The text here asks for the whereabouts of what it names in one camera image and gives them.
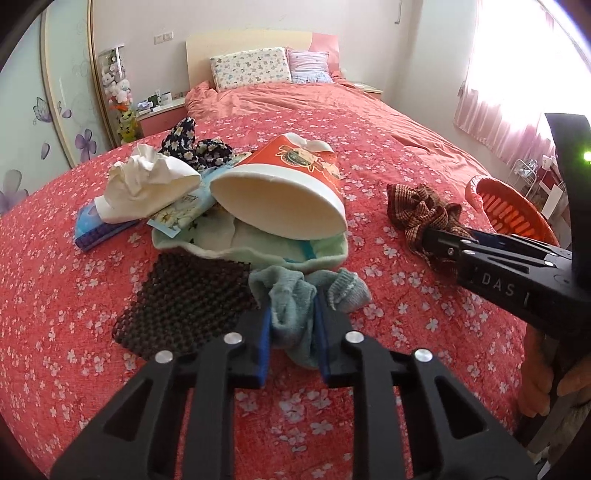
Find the person right hand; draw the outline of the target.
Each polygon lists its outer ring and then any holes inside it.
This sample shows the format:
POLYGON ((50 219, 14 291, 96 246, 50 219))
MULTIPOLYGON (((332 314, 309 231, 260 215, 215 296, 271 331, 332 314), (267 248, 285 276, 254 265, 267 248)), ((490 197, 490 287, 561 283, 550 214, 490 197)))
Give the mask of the person right hand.
MULTIPOLYGON (((531 325, 524 337, 524 362, 521 366, 522 384, 518 394, 520 412, 530 418, 546 416, 550 411, 550 392, 554 373, 544 355, 544 335, 531 325)), ((578 403, 590 401, 591 363, 590 356, 578 362, 560 381, 557 394, 560 397, 577 393, 578 403)))

